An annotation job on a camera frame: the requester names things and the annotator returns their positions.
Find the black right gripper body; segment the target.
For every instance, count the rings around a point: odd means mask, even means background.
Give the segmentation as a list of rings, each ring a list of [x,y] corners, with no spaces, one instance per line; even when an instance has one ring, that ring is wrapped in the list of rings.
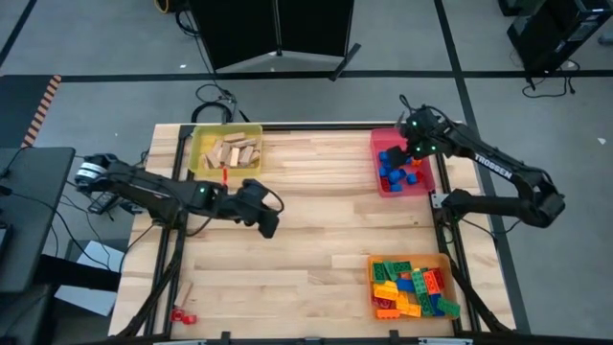
[[[423,105],[401,126],[400,134],[407,142],[406,154],[414,159],[436,153],[449,156],[452,144],[446,133],[451,128],[451,122],[438,109]]]

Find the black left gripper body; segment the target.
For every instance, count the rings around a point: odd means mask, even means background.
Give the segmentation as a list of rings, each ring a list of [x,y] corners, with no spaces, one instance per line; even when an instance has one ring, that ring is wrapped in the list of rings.
[[[269,194],[269,189],[258,180],[244,179],[241,187],[231,196],[239,220],[246,226],[252,226],[258,223],[260,212],[273,210],[263,202]]]

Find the pink translucent plastic bin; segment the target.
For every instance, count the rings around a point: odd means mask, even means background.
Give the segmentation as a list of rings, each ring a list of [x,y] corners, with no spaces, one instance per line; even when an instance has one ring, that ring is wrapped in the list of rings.
[[[420,167],[412,167],[410,158],[407,164],[401,166],[399,169],[393,169],[389,165],[389,161],[381,162],[378,158],[380,151],[386,151],[387,149],[395,146],[401,146],[406,149],[406,140],[403,139],[395,129],[393,128],[378,128],[371,131],[370,148],[371,157],[375,168],[375,185],[377,191],[381,197],[399,197],[399,196],[425,196],[429,192],[435,189],[435,180],[430,166],[430,161],[427,158],[421,159]],[[390,171],[400,170],[402,178],[398,182],[403,187],[403,191],[400,193],[384,192],[381,188],[380,176],[378,175],[378,169],[385,167]],[[424,174],[424,180],[418,182],[415,185],[409,185],[406,181],[406,177],[409,173],[422,172]]]

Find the yellow translucent plastic bin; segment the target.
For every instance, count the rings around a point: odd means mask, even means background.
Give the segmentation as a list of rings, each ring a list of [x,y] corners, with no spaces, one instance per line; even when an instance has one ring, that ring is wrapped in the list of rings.
[[[230,124],[196,126],[192,132],[192,146],[188,169],[197,177],[221,177],[222,170],[205,161],[205,153],[212,150],[225,135],[243,132],[247,139],[255,139],[254,151],[262,150],[262,126],[258,124]]]

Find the orange translucent plastic bin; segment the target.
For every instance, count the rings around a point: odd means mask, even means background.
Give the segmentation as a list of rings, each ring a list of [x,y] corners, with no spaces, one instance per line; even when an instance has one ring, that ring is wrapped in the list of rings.
[[[372,302],[373,295],[373,284],[375,284],[372,275],[372,264],[373,263],[383,263],[384,261],[391,262],[405,262],[408,261],[411,263],[411,266],[414,270],[420,270],[421,273],[424,271],[433,271],[434,268],[439,268],[443,274],[445,281],[445,288],[441,290],[439,294],[441,297],[461,304],[458,302],[457,293],[455,291],[454,286],[454,277],[452,275],[452,267],[448,257],[444,254],[418,254],[418,255],[372,255],[367,260],[367,288],[368,288],[368,304],[372,309],[372,315],[376,320],[375,312],[379,310],[374,306]],[[412,280],[411,272],[398,274],[398,279],[408,279]],[[417,294],[415,292],[405,292],[398,291],[398,297],[395,302],[403,302],[403,303],[411,303],[418,305]],[[414,321],[414,320],[457,320],[458,318],[453,318],[447,315],[444,316],[429,316],[429,317],[410,317],[406,315],[400,315],[399,319],[385,319],[385,320],[399,320],[399,321]]]

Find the black folding screen panel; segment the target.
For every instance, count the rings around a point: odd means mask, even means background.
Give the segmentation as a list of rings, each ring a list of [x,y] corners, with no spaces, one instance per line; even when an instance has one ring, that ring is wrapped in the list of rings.
[[[277,50],[273,0],[188,0],[214,70]]]
[[[341,58],[329,75],[337,81],[362,48],[350,45],[354,6],[355,0],[274,0],[280,51]]]

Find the white paper sheet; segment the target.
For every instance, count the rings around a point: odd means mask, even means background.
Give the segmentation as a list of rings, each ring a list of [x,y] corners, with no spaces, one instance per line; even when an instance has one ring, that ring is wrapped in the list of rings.
[[[80,244],[82,253],[74,244],[70,246],[67,259],[81,265],[118,272],[124,253],[98,241]],[[60,286],[54,297],[73,306],[92,311],[101,316],[109,316],[114,309],[117,293],[86,287]]]

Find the black equipment rack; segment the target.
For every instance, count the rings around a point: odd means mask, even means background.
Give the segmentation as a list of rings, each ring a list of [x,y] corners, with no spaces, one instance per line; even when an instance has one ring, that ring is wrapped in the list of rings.
[[[526,72],[552,73],[611,16],[613,0],[531,0],[507,34]]]

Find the black side desk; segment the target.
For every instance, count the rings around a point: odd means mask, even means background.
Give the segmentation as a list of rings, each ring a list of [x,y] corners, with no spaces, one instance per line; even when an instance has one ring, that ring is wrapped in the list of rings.
[[[73,148],[0,149],[0,219],[11,226],[0,255],[0,293],[20,293],[34,284],[55,280],[51,272],[63,260],[42,253],[60,195],[75,156]]]

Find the black floor mat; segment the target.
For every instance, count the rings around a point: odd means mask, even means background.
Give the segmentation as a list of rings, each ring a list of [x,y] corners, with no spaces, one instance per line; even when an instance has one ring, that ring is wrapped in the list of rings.
[[[0,77],[0,148],[19,148],[51,76]]]

